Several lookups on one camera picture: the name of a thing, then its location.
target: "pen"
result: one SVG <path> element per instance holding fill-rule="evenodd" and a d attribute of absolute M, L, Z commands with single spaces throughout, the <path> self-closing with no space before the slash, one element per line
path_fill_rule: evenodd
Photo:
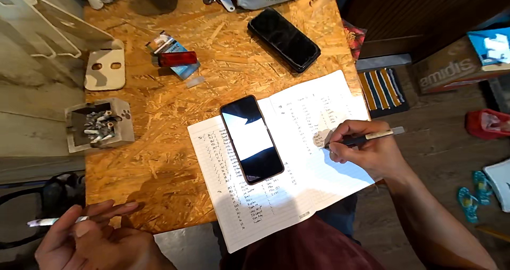
<path fill-rule="evenodd" d="M 84 220 L 87 220 L 89 219 L 88 216 L 80 216 L 78 217 L 78 219 L 76 220 L 76 223 L 80 222 L 80 221 L 84 221 Z M 38 219 L 38 220 L 32 220 L 32 221 L 28 221 L 27 222 L 27 225 L 29 227 L 36 227 L 36 226 L 51 226 L 53 225 L 57 220 L 59 220 L 58 218 L 45 218 L 45 219 Z"/>
<path fill-rule="evenodd" d="M 364 143 L 370 139 L 379 138 L 379 137 L 383 137 L 383 136 L 389 136 L 389 135 L 398 135 L 398 134 L 401 134 L 404 132 L 405 132 L 405 130 L 404 130 L 403 126 L 397 126 L 396 128 L 392 128 L 390 130 L 385 130 L 383 132 L 378 132 L 378 133 L 373 133 L 373 134 L 366 134 L 361 137 L 347 137 L 340 143 L 343 143 L 345 145 L 359 144 L 359 143 Z M 329 143 L 330 142 L 327 142 L 324 145 L 325 149 L 329 149 Z"/>

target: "phone case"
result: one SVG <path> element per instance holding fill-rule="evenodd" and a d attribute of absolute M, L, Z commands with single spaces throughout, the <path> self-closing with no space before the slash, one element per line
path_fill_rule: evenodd
<path fill-rule="evenodd" d="M 268 7 L 266 8 L 264 11 L 262 11 L 260 14 L 258 14 L 258 16 L 264 14 L 264 12 L 275 12 L 276 14 L 278 14 L 278 16 L 282 19 L 284 19 L 285 21 L 287 21 L 291 26 L 293 26 L 298 32 L 302 33 L 298 28 L 296 28 L 296 26 L 292 25 L 292 23 L 289 22 L 289 20 L 285 19 L 284 16 L 282 16 L 282 14 L 278 13 L 275 9 L 271 8 L 271 7 Z M 253 32 L 255 35 L 257 35 L 257 37 L 259 37 L 262 41 L 264 41 L 264 43 L 266 43 L 268 46 L 270 46 L 274 51 L 276 51 L 280 57 L 282 57 L 285 62 L 287 62 L 287 64 L 289 64 L 292 69 L 294 69 L 297 73 L 303 73 L 313 62 L 315 62 L 315 60 L 317 58 L 319 58 L 320 56 L 320 48 L 319 46 L 317 46 L 316 43 L 314 43 L 312 40 L 310 40 L 310 38 L 308 38 L 305 34 L 303 34 L 303 36 L 305 36 L 310 44 L 314 45 L 315 48 L 316 48 L 316 53 L 314 56 L 310 57 L 310 59 L 308 59 L 308 61 L 303 64 L 302 66 L 300 65 L 297 65 L 296 63 L 294 63 L 290 58 L 288 58 L 280 49 L 278 49 L 275 45 L 271 44 L 264 36 L 262 36 L 258 31 L 257 29 L 255 29 L 253 26 L 252 26 L 252 21 L 250 20 L 248 22 L 248 30 L 250 30 L 251 32 Z"/>
<path fill-rule="evenodd" d="M 223 113 L 221 111 L 221 109 L 223 107 L 225 107 L 226 105 L 228 104 L 232 104 L 232 103 L 235 103 L 237 102 L 238 100 L 241 100 L 245 97 L 253 97 L 255 99 L 255 103 L 257 104 L 257 108 L 258 108 L 258 111 L 260 112 L 260 115 L 262 116 L 262 121 L 264 122 L 264 126 L 266 127 L 266 130 L 267 130 L 267 133 L 269 134 L 269 138 L 271 139 L 271 142 L 273 143 L 273 146 L 274 146 L 274 149 L 277 151 L 277 155 L 278 155 L 278 159 L 280 159 L 280 163 L 282 164 L 282 171 L 277 173 L 277 174 L 274 174 L 274 175 L 271 175 L 270 177 L 267 177 L 267 178 L 264 178 L 264 179 L 261 179 L 261 180 L 258 180 L 256 182 L 250 182 L 248 181 L 248 179 L 246 178 L 246 174 L 244 173 L 244 169 L 243 169 L 243 166 L 241 165 L 241 160 L 239 159 L 239 156 L 237 155 L 237 150 L 236 150 L 236 146 L 233 144 L 233 140 L 232 140 L 232 137 L 230 136 L 230 131 L 228 131 L 228 127 L 226 126 L 226 122 L 225 122 L 225 118 L 223 117 Z M 230 102 L 228 104 L 224 104 L 220 107 L 220 116 L 221 116 L 221 120 L 223 121 L 223 125 L 225 126 L 225 129 L 226 129 L 226 133 L 228 135 L 228 139 L 230 140 L 230 143 L 232 144 L 232 149 L 233 149 L 233 152 L 236 154 L 236 158 L 237 158 L 237 161 L 239 162 L 239 168 L 241 169 L 241 172 L 243 173 L 243 177 L 244 177 L 244 180 L 246 181 L 246 183 L 248 185 L 254 185 L 254 184 L 257 184 L 261 181 L 264 181 L 266 179 L 270 179 L 271 177 L 275 176 L 275 175 L 279 175 L 279 174 L 282 174 L 284 171 L 285 171 L 285 165 L 284 165 L 284 162 L 282 161 L 282 157 L 280 156 L 280 153 L 278 152 L 278 149 L 277 149 L 277 145 L 274 143 L 274 140 L 273 140 L 273 136 L 271 136 L 271 132 L 269 131 L 269 129 L 267 128 L 267 125 L 266 125 L 266 119 L 264 118 L 264 114 L 262 113 L 262 111 L 260 110 L 260 107 L 258 106 L 258 103 L 257 103 L 257 98 L 254 96 L 254 95 L 248 95 L 248 96 L 245 96 L 245 97 L 242 97 L 240 99 L 236 99 L 234 100 L 233 102 Z"/>

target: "smartphone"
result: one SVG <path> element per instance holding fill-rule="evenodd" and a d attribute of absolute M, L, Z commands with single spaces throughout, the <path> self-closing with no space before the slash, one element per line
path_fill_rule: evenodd
<path fill-rule="evenodd" d="M 248 184 L 284 172 L 284 164 L 254 96 L 226 104 L 220 113 Z"/>
<path fill-rule="evenodd" d="M 320 48 L 273 8 L 248 23 L 248 30 L 272 47 L 296 72 L 304 72 L 320 56 Z"/>

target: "notebook page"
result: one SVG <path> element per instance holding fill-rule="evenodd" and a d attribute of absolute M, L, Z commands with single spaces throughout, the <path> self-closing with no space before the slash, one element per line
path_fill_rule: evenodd
<path fill-rule="evenodd" d="M 363 97 L 351 95 L 341 71 L 292 86 L 270 100 L 277 121 L 286 129 L 287 145 L 299 157 L 295 168 L 308 177 L 316 210 L 374 183 L 354 163 L 331 161 L 329 151 L 322 148 L 330 131 L 344 120 L 369 119 Z"/>
<path fill-rule="evenodd" d="M 268 99 L 258 101 L 285 163 L 285 171 L 248 185 L 220 116 L 188 127 L 198 163 L 230 253 L 309 218 L 315 211 L 305 183 L 295 174 L 293 156 L 282 144 Z"/>

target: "paw print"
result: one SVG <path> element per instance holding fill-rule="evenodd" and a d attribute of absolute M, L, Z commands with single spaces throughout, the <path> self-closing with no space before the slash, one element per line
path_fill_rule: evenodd
<path fill-rule="evenodd" d="M 131 115 L 130 115 L 130 111 L 129 110 L 124 110 L 122 111 L 122 113 L 120 114 L 120 116 L 123 116 L 125 117 L 126 119 L 130 119 L 131 118 Z"/>

